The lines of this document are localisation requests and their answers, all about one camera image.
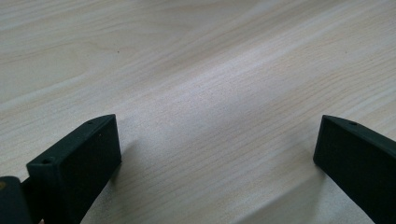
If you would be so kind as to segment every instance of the small hole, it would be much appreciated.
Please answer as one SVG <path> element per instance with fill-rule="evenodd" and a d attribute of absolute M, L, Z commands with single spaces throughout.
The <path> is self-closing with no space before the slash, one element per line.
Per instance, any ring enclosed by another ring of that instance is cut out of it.
<path fill-rule="evenodd" d="M 0 190 L 4 189 L 6 187 L 7 183 L 4 181 L 0 181 Z"/>
<path fill-rule="evenodd" d="M 50 163 L 52 163 L 53 161 L 55 161 L 55 159 L 54 159 L 53 157 L 48 157 L 48 158 L 44 159 L 41 163 L 43 163 L 43 164 L 50 164 Z"/>

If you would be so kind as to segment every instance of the wooden table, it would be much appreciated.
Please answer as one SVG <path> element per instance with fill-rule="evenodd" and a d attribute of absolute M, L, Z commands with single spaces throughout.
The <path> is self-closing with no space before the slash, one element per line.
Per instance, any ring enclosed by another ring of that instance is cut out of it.
<path fill-rule="evenodd" d="M 123 163 L 82 223 L 372 223 L 323 114 L 396 139 L 395 1 L 1 1 L 0 175 L 85 120 Z"/>

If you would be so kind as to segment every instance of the black bracket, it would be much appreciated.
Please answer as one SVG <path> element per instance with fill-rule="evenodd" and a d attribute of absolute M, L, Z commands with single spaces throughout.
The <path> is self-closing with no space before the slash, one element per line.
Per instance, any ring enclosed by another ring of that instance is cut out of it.
<path fill-rule="evenodd" d="M 0 223 L 80 223 L 120 163 L 116 116 L 91 119 L 27 163 L 23 183 L 0 177 Z"/>
<path fill-rule="evenodd" d="M 314 162 L 375 223 L 396 223 L 396 142 L 323 116 Z"/>

